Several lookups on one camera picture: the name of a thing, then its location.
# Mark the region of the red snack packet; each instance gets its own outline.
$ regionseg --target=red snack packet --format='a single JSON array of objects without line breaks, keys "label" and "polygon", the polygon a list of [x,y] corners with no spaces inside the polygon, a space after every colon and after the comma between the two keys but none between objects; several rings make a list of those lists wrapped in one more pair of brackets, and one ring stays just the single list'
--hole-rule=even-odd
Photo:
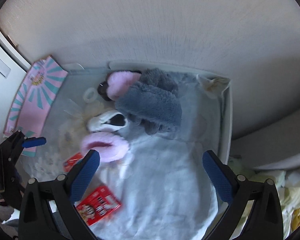
[{"label": "red snack packet", "polygon": [[97,187],[80,202],[77,211],[88,226],[93,225],[121,206],[107,186]]},{"label": "red snack packet", "polygon": [[69,172],[71,168],[79,161],[83,159],[83,156],[81,153],[76,153],[71,158],[69,158],[67,161],[63,163],[63,170],[65,172]]}]

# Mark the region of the pink fluffy slipper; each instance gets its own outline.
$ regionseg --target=pink fluffy slipper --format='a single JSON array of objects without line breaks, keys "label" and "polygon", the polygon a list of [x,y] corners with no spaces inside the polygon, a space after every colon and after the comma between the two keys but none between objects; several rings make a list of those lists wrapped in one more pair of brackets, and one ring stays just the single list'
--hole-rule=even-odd
[{"label": "pink fluffy slipper", "polygon": [[81,142],[81,153],[89,150],[100,154],[100,162],[108,163],[122,159],[129,150],[129,143],[119,135],[109,132],[97,132],[87,135]]},{"label": "pink fluffy slipper", "polygon": [[123,96],[129,87],[140,79],[141,74],[131,71],[113,72],[107,79],[107,95],[111,100],[116,101]]}]

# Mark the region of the dark gray cloth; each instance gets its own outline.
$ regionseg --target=dark gray cloth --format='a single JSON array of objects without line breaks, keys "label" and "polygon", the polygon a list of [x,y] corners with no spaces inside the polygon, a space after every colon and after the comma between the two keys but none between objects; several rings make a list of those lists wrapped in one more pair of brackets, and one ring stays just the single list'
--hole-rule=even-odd
[{"label": "dark gray cloth", "polygon": [[144,72],[140,80],[115,102],[115,107],[148,135],[176,131],[181,125],[182,109],[178,85],[159,69]]}]

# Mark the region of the white shoe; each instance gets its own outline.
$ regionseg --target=white shoe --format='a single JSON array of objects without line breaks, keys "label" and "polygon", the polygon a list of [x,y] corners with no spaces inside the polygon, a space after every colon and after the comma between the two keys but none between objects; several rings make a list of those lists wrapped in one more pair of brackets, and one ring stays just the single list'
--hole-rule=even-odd
[{"label": "white shoe", "polygon": [[128,120],[118,110],[107,111],[92,117],[87,128],[90,132],[114,132],[128,125]]}]

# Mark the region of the gray wall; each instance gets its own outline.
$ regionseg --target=gray wall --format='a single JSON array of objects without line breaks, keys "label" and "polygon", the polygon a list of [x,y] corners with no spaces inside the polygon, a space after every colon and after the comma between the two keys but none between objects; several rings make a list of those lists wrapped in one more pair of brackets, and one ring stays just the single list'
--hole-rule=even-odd
[{"label": "gray wall", "polygon": [[234,137],[300,106],[294,0],[8,0],[0,28],[34,61],[105,66],[129,59],[233,80]]}]

